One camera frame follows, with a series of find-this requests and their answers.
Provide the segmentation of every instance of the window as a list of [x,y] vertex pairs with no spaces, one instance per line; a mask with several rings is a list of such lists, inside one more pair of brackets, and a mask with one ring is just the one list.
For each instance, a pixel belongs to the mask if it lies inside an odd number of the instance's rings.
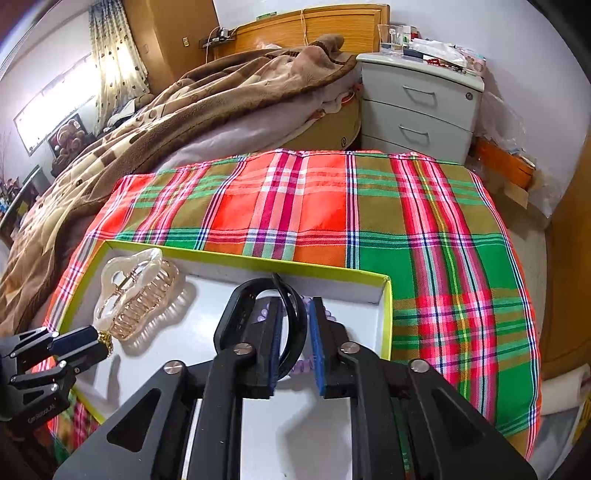
[[88,55],[36,94],[14,119],[29,155],[61,122],[95,96],[97,88],[98,74]]

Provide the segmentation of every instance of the wooden headboard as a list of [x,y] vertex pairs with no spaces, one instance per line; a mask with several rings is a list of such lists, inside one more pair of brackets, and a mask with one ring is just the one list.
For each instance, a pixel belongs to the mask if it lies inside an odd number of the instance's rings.
[[309,43],[325,33],[340,33],[345,38],[342,51],[366,53],[379,51],[378,25],[390,20],[389,5],[352,4],[306,8],[268,17],[238,27],[236,40],[214,49],[216,59],[233,53],[275,44],[289,48],[304,45],[304,28]]

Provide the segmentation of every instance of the brown blanket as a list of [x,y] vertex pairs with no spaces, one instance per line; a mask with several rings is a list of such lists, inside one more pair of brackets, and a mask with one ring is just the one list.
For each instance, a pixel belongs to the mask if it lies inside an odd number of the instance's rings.
[[341,78],[356,63],[342,44],[341,35],[323,35],[306,47],[238,53],[198,67],[87,147],[24,219],[0,283],[0,336],[29,327],[67,264],[69,230],[98,213],[121,177],[149,172],[229,119]]

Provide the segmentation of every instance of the electrical cord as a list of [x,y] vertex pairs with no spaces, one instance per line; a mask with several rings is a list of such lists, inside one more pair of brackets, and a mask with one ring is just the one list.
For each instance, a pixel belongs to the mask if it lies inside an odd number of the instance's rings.
[[207,38],[207,45],[205,46],[205,65],[207,65],[207,62],[209,61],[209,41],[212,39],[212,33],[215,32],[216,30],[221,31],[222,30],[222,27],[215,27],[209,33],[209,36]]
[[304,33],[304,45],[308,44],[308,27],[306,26],[306,17],[304,15],[305,8],[300,10],[300,25],[302,32]]

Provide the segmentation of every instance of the orange box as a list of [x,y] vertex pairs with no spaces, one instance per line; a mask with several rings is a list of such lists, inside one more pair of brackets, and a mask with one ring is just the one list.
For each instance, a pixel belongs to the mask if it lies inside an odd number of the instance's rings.
[[475,157],[485,166],[505,177],[511,183],[527,190],[531,183],[534,168],[522,158],[500,149],[485,138],[476,140]]

